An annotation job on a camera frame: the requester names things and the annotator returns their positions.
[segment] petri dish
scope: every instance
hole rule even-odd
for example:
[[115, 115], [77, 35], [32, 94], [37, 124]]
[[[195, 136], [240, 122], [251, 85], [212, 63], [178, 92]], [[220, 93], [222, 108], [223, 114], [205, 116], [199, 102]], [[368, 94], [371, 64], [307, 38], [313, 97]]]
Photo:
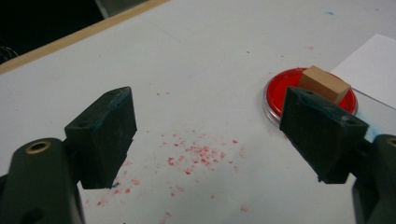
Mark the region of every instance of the petri dish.
[[[287, 87], [297, 87], [305, 69], [304, 67], [298, 67], [283, 71], [274, 76], [265, 85], [262, 106], [267, 117], [275, 126], [279, 126]], [[358, 111], [358, 100], [352, 89], [346, 93], [346, 96], [338, 106], [345, 109], [350, 114], [356, 114]]]

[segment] wooden block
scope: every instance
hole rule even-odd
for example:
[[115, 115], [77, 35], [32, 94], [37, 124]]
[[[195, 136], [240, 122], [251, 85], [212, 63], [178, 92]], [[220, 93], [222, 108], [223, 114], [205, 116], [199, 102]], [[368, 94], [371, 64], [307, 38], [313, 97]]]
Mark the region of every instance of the wooden block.
[[345, 81], [314, 65], [303, 71], [298, 86], [314, 91], [335, 104], [340, 103], [350, 90], [350, 85]]

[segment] paper sheet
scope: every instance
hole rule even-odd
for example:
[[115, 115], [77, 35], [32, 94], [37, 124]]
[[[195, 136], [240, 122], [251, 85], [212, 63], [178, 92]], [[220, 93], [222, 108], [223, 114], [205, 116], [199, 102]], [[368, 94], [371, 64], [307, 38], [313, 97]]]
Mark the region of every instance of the paper sheet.
[[332, 73], [352, 88], [396, 108], [396, 40], [374, 35]]

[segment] small cube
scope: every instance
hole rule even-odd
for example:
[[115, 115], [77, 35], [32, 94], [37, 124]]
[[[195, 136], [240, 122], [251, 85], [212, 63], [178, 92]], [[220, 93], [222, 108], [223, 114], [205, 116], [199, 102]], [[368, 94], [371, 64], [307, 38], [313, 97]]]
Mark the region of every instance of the small cube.
[[341, 78], [323, 71], [314, 65], [303, 71], [298, 86], [309, 91], [314, 91], [337, 105], [350, 90], [350, 85]]

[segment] wooden edge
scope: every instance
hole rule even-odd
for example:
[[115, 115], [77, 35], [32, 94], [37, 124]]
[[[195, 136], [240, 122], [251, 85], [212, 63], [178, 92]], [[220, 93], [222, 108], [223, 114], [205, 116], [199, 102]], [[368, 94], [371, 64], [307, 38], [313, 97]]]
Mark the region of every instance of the wooden edge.
[[110, 17], [103, 21], [99, 21], [71, 35], [67, 35], [61, 39], [55, 40], [54, 42], [51, 42], [41, 48], [34, 49], [25, 54], [22, 54], [20, 57], [0, 64], [0, 75], [4, 74], [5, 72], [11, 71], [19, 66], [32, 62], [36, 59], [49, 55], [59, 49], [63, 49], [67, 46], [77, 43], [78, 41], [85, 39], [91, 35], [102, 32], [109, 27], [112, 27], [122, 21], [126, 21], [134, 16], [137, 16], [168, 1], [170, 0], [148, 0], [147, 2], [144, 2], [124, 12], [121, 12], [116, 16]]

